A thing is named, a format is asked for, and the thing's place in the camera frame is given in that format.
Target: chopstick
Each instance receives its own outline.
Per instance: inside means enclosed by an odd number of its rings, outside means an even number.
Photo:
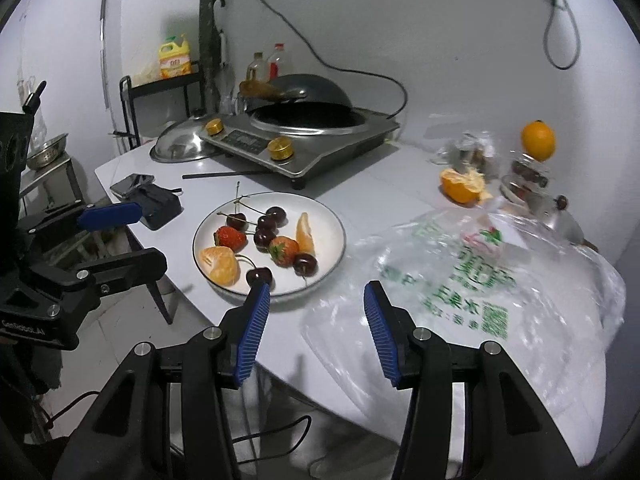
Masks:
[[[247,171],[222,171],[221,173],[190,173],[182,176],[183,180],[191,178],[209,178],[212,176],[240,176],[240,175],[262,175],[273,173],[270,170],[247,170]]]

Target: power cord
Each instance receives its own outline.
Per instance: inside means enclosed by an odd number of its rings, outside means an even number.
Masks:
[[[562,3],[564,5],[564,10],[566,10],[567,13],[569,14],[571,25],[574,28],[575,54],[571,62],[568,65],[564,65],[564,66],[558,65],[551,57],[551,54],[549,53],[549,32],[551,31],[551,25],[553,24],[554,17],[556,16],[557,1],[558,0],[549,0],[549,4],[551,5],[551,11],[549,13],[549,19],[546,22],[545,33],[542,36],[542,47],[545,51],[546,58],[548,59],[549,63],[551,63],[553,67],[557,68],[558,70],[569,70],[578,62],[578,58],[580,57],[580,51],[582,49],[582,41],[580,39],[580,30],[578,29],[578,23],[575,21],[574,12],[571,10],[571,7],[569,6],[569,2],[567,0],[562,0]]]
[[[19,388],[17,388],[13,384],[11,384],[9,381],[7,381],[4,377],[2,377],[2,375],[0,375],[0,380],[4,384],[6,384],[10,389],[12,389],[16,394],[20,395],[23,399],[27,400],[28,403],[30,403],[36,410],[38,410],[47,419],[47,421],[46,421],[46,423],[44,425],[44,429],[45,430],[52,430],[54,422],[56,420],[58,420],[66,412],[71,410],[81,400],[83,400],[83,399],[85,399],[85,398],[87,398],[89,396],[92,396],[92,395],[99,395],[100,394],[100,392],[96,392],[96,391],[85,392],[84,394],[82,394],[82,395],[76,397],[74,400],[72,400],[68,405],[66,405],[64,408],[62,408],[62,410],[57,412],[55,415],[49,415],[49,413],[47,413],[47,410],[45,410],[37,400],[32,399],[30,396],[28,396],[27,394],[25,394],[22,391],[20,391]]]
[[[300,444],[302,444],[303,440],[306,438],[306,434],[309,432],[309,429],[311,428],[311,415],[303,415],[299,419],[294,420],[293,422],[290,422],[289,424],[287,424],[286,426],[283,426],[281,428],[276,428],[274,430],[261,431],[259,433],[252,433],[250,435],[239,436],[239,437],[233,439],[231,442],[233,444],[237,444],[238,442],[244,442],[245,440],[250,440],[252,438],[258,438],[258,437],[261,437],[261,436],[267,436],[267,435],[274,434],[274,433],[280,433],[281,431],[293,428],[294,426],[300,424],[300,422],[302,422],[303,420],[306,420],[305,431],[303,431],[302,436],[298,439],[298,441],[296,442],[296,445],[294,447],[292,447],[291,449],[289,449],[287,452],[280,453],[278,455],[261,456],[259,458],[251,458],[249,460],[242,460],[241,462],[238,462],[238,465],[248,464],[250,462],[260,462],[261,460],[272,460],[274,458],[282,458],[283,456],[287,456],[287,455],[293,453],[300,446]],[[171,447],[171,449],[173,449],[180,456],[184,456],[184,452],[179,447],[177,447],[175,444],[170,444],[170,447]]]
[[[286,23],[286,25],[293,31],[293,33],[300,38],[300,40],[303,41],[303,43],[306,44],[306,46],[308,47],[309,51],[311,52],[311,54],[314,55],[314,57],[318,60],[318,62],[326,67],[326,68],[330,68],[331,70],[336,70],[338,72],[345,72],[345,73],[350,73],[350,74],[361,74],[361,75],[369,75],[372,77],[378,77],[380,79],[386,79],[387,81],[391,81],[393,83],[395,83],[396,85],[398,85],[398,87],[401,89],[402,91],[402,106],[398,108],[398,110],[396,110],[395,112],[393,112],[391,115],[388,115],[386,118],[387,119],[392,119],[394,118],[396,115],[398,115],[402,110],[404,110],[404,108],[406,107],[407,101],[409,99],[409,94],[406,91],[406,88],[404,87],[404,85],[399,82],[397,79],[392,78],[391,76],[388,75],[384,75],[384,74],[377,74],[375,72],[367,72],[366,70],[354,70],[351,68],[340,68],[338,66],[332,65],[331,63],[327,63],[324,59],[322,59],[322,57],[320,57],[320,55],[316,52],[316,50],[313,48],[313,46],[311,45],[311,43],[309,43],[309,40],[307,38],[305,38],[302,33],[297,30],[297,28],[286,18],[286,16],[284,14],[282,14],[281,12],[278,12],[276,9],[274,9],[273,7],[270,6],[270,4],[267,3],[266,0],[260,0],[260,2],[267,7],[267,9],[269,9],[271,12],[273,12],[276,16],[278,16],[283,22]]]

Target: qr code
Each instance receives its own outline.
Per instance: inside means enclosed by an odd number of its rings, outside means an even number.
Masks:
[[[494,337],[507,339],[508,311],[497,305],[485,303],[482,308],[482,331]]]

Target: yellow jug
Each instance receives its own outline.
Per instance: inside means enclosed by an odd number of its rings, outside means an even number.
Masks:
[[[177,75],[191,73],[191,57],[189,42],[181,35],[182,44],[175,43],[176,37],[166,39],[166,43],[158,50],[160,60],[160,77],[169,79]]]

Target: white plate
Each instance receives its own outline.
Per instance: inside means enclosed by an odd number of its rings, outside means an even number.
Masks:
[[[298,276],[292,267],[279,267],[269,256],[269,253],[261,253],[254,244],[254,236],[247,235],[247,244],[238,251],[238,254],[244,254],[249,257],[257,267],[269,267],[273,274],[273,286],[271,287],[271,297],[291,297],[294,294],[305,289],[313,287],[323,278],[328,276],[332,270],[337,267],[344,254],[346,246],[346,234],[342,223],[327,206],[307,198],[292,193],[267,192],[249,195],[242,199],[242,202],[257,209],[258,211],[266,211],[272,206],[280,206],[287,213],[287,222],[283,227],[279,227],[276,234],[278,236],[287,236],[296,239],[296,225],[298,219],[303,212],[309,215],[309,226],[311,227],[311,235],[314,239],[316,248],[316,259],[318,260],[318,269],[313,276],[305,280]],[[216,289],[231,293],[236,298],[241,298],[249,293],[249,285],[244,278],[246,272],[252,268],[249,262],[239,259],[240,277],[231,286],[219,286],[213,283],[208,277],[205,270],[198,261],[197,254],[207,248],[215,245],[213,240],[214,233],[220,226],[226,224],[226,217],[218,215],[219,212],[231,214],[234,212],[234,201],[230,200],[226,204],[212,211],[200,224],[195,236],[193,237],[193,259],[200,269],[202,275]],[[250,222],[255,222],[260,216],[259,213],[238,206],[238,212],[246,215]],[[247,231],[252,231],[253,225],[249,224]]]

